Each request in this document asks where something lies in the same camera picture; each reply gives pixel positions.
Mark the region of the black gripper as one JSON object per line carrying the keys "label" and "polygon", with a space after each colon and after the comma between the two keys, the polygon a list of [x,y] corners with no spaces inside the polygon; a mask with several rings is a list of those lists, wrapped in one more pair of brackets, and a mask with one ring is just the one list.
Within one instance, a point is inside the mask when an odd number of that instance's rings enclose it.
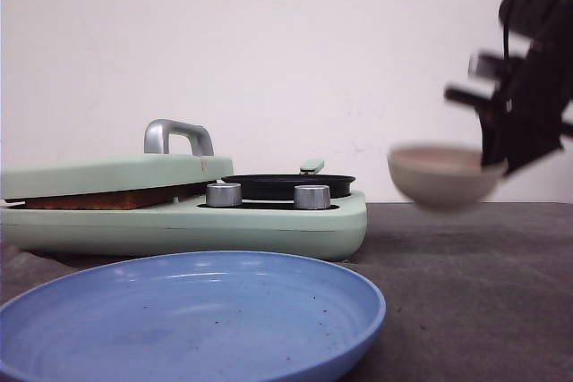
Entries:
{"label": "black gripper", "polygon": [[448,101],[471,106],[482,131],[482,166],[507,162],[510,177],[563,151],[562,115],[572,99],[572,38],[535,40],[524,62],[487,98],[448,86]]}

